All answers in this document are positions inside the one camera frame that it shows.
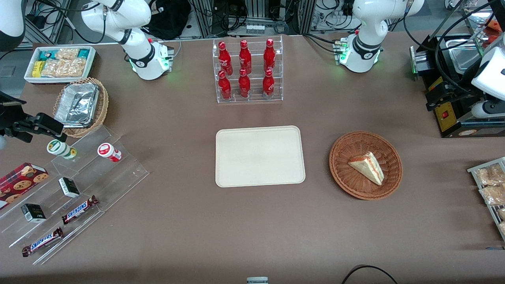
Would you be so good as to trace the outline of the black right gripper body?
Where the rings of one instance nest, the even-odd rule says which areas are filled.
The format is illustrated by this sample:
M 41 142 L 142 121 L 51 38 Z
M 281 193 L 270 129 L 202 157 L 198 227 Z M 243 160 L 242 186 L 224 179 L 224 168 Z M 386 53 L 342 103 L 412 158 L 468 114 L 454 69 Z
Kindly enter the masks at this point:
M 26 102 L 21 99 L 0 93 L 0 129 L 2 131 L 26 118 L 22 107 L 24 104 Z

